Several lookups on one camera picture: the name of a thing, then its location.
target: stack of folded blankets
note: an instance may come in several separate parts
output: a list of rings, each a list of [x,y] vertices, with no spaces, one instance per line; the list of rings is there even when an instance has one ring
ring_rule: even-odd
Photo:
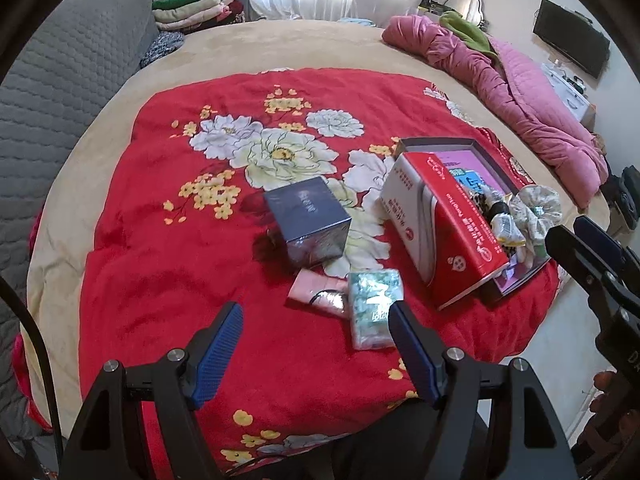
[[[244,22],[244,5],[237,0],[155,0],[152,9],[160,30],[184,34]]]

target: beige bed sheet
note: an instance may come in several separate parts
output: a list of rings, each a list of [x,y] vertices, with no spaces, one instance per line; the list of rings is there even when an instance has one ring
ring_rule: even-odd
[[[192,34],[174,54],[129,79],[104,107],[69,156],[47,197],[28,275],[28,305],[51,359],[62,430],[69,436],[81,406],[78,378],[78,307],[84,262],[111,176],[126,149],[136,115],[156,92],[234,73],[289,68],[365,68],[426,79],[449,95],[479,126],[492,129],[538,184],[560,192],[564,222],[575,205],[537,156],[465,87],[416,57],[391,48],[382,30],[350,23],[257,22]],[[602,196],[588,215],[609,224]],[[40,369],[26,334],[36,405],[49,418]]]

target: red floral blanket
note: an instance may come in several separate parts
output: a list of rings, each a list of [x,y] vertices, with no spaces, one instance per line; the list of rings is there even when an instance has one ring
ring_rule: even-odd
[[[156,94],[136,119],[86,261],[82,394],[106,360],[153,362],[235,300],[244,332],[197,414],[222,470],[358,431],[415,396],[397,351],[354,352],[346,322],[286,300],[292,273],[261,251],[271,221],[263,190],[316,175],[353,218],[344,256],[325,273],[397,268],[412,309],[447,344],[493,362],[523,350],[552,303],[554,265],[497,308],[468,296],[436,312],[376,201],[406,136],[473,137],[524,184],[493,134],[465,118],[427,81],[363,70],[233,75]],[[154,409],[144,410],[158,475],[170,478]]]

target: red and white box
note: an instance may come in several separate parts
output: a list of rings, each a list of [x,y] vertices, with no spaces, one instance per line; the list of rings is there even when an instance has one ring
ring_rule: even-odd
[[[435,154],[401,154],[380,199],[437,309],[509,265],[489,224]]]

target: gray quilted fabric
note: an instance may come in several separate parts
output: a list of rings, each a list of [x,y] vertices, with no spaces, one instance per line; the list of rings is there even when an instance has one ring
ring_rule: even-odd
[[[28,238],[69,153],[138,69],[158,34],[152,0],[65,0],[0,86],[0,272],[25,298]],[[0,429],[40,431],[25,415],[10,353],[17,319],[0,300]]]

